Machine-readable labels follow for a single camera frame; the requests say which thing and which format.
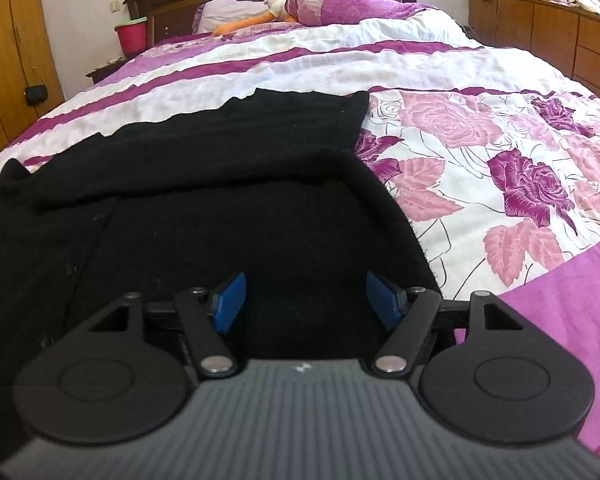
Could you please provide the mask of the red plastic bucket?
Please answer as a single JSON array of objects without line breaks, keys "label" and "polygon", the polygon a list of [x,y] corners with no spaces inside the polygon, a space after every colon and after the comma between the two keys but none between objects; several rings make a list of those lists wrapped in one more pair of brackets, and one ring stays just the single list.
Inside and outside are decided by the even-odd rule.
[{"label": "red plastic bucket", "polygon": [[121,23],[114,28],[122,50],[126,58],[138,55],[147,48],[147,18],[136,18],[135,20]]}]

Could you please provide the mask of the purple floral pillow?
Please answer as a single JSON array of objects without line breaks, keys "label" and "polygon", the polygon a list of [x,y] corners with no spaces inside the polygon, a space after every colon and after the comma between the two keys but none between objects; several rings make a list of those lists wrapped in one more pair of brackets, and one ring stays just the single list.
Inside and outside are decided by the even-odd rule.
[{"label": "purple floral pillow", "polygon": [[356,25],[368,18],[406,20],[431,9],[396,0],[286,0],[285,12],[303,26]]}]

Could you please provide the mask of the wooden drawer cabinet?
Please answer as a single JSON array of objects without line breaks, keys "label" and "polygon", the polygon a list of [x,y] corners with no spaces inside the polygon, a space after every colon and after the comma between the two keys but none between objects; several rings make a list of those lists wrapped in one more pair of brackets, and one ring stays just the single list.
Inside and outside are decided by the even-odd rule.
[{"label": "wooden drawer cabinet", "polygon": [[600,15],[545,0],[468,0],[468,26],[483,44],[527,50],[600,97]]}]

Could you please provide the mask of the wooden wardrobe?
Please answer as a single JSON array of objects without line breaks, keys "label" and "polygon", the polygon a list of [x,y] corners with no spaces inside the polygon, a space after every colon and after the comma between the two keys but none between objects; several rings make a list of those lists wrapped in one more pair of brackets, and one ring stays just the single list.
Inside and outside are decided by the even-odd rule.
[{"label": "wooden wardrobe", "polygon": [[[48,99],[27,106],[24,89],[35,84]],[[64,101],[42,0],[0,0],[0,151]]]}]

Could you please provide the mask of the black small garment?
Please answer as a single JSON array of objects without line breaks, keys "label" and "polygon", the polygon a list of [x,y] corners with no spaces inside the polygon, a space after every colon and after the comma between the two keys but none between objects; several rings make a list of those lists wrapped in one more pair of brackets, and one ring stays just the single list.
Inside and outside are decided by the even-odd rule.
[{"label": "black small garment", "polygon": [[94,134],[0,174],[0,460],[26,434],[24,364],[127,292],[167,300],[246,277],[238,359],[367,358],[369,273],[435,288],[403,211],[362,159],[364,91],[259,90],[218,110]]}]

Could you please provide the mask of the small black bag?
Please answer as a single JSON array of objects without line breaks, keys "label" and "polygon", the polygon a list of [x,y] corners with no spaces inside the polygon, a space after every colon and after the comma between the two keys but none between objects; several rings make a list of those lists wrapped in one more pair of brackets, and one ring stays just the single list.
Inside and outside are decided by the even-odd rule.
[{"label": "small black bag", "polygon": [[48,90],[45,84],[35,84],[34,86],[27,86],[24,89],[24,98],[26,99],[27,106],[39,106],[48,99]]}]

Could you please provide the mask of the lilac ruffled pillow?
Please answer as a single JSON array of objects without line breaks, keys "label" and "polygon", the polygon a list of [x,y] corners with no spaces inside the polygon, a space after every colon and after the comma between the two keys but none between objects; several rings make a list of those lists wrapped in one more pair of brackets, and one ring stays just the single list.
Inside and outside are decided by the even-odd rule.
[{"label": "lilac ruffled pillow", "polygon": [[192,33],[213,32],[220,25],[254,18],[267,10],[262,0],[210,0],[196,11]]}]

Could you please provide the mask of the pink floral bed quilt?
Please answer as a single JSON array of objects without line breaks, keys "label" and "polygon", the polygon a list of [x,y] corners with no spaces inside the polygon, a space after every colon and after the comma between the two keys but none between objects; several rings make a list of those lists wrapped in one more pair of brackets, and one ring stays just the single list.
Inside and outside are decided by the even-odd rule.
[{"label": "pink floral bed quilt", "polygon": [[215,110],[259,89],[370,92],[358,156],[387,185],[439,285],[499,292],[588,367],[581,441],[600,454],[600,92],[448,14],[166,40],[0,153],[37,170],[95,133]]}]

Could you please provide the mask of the white orange plush duck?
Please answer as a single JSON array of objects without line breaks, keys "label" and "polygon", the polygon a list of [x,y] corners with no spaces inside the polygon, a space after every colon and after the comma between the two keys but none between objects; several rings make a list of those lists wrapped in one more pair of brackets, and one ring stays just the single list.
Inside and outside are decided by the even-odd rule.
[{"label": "white orange plush duck", "polygon": [[263,14],[219,25],[212,32],[212,35],[215,37],[223,36],[230,34],[231,32],[237,32],[239,29],[272,22],[295,23],[297,21],[297,15],[293,13],[289,14],[287,12],[287,1],[288,0],[264,0],[264,4],[268,7],[268,10],[266,10]]}]

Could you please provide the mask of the dark wooden nightstand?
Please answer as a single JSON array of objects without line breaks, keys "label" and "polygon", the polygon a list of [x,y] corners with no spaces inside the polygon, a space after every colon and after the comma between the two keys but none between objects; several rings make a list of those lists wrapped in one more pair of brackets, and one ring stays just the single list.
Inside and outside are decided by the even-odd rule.
[{"label": "dark wooden nightstand", "polygon": [[94,70],[87,73],[86,76],[87,78],[91,79],[93,84],[98,84],[105,78],[120,70],[120,68],[125,66],[127,62],[129,62],[128,58],[117,58],[116,60],[109,62],[106,65],[94,68]]}]

